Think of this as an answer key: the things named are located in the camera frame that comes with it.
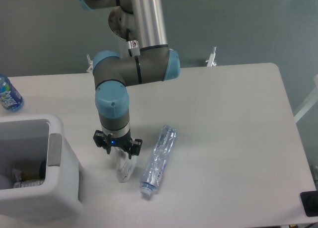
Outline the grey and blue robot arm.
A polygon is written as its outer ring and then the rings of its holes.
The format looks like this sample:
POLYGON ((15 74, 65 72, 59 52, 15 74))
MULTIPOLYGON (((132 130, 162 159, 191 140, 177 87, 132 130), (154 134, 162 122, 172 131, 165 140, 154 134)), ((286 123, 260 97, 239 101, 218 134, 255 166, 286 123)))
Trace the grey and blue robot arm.
POLYGON ((79 1, 86 10, 119 8, 135 21, 138 55, 120 57, 116 52, 102 51, 93 58, 95 105, 101 123, 93 140, 107 152, 117 147, 129 157, 138 156, 143 141, 131 137, 127 87, 180 75, 178 53, 167 43, 161 0, 79 1))

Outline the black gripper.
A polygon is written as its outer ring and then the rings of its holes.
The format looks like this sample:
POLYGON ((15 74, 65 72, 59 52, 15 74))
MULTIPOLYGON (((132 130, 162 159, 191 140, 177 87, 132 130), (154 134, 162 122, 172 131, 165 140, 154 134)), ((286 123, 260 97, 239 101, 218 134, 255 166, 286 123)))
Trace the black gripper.
POLYGON ((102 131, 96 130, 93 135, 93 140, 96 146, 106 150, 107 154, 111 153, 111 146, 127 150, 126 153, 129 159, 132 159, 133 156, 139 156, 143 144, 143 140, 131 138, 130 131, 124 136, 109 139, 102 131))

